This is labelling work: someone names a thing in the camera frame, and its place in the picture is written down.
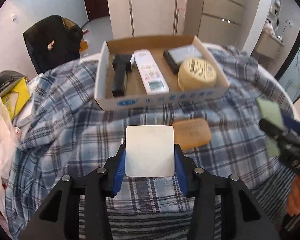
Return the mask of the person's right hand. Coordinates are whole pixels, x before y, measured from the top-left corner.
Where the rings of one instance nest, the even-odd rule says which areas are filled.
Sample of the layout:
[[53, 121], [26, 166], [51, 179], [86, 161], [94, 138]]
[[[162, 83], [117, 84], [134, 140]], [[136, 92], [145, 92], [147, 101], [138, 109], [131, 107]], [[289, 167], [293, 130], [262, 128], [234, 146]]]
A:
[[300, 213], [300, 176], [295, 175], [287, 199], [287, 213], [290, 217]]

